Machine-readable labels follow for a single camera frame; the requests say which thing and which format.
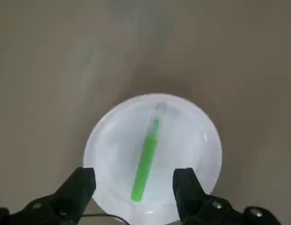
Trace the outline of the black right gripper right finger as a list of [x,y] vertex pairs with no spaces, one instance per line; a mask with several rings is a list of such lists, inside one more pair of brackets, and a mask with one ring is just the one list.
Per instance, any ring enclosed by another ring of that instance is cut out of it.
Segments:
[[173,192],[183,225],[278,225],[279,220],[269,210],[249,206],[238,212],[231,204],[206,194],[192,168],[175,169]]

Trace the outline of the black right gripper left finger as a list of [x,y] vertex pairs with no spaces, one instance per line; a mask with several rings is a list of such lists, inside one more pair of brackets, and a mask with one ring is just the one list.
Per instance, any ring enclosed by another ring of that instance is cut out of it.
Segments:
[[51,195],[11,214],[0,207],[0,225],[76,225],[96,190],[93,168],[78,167]]

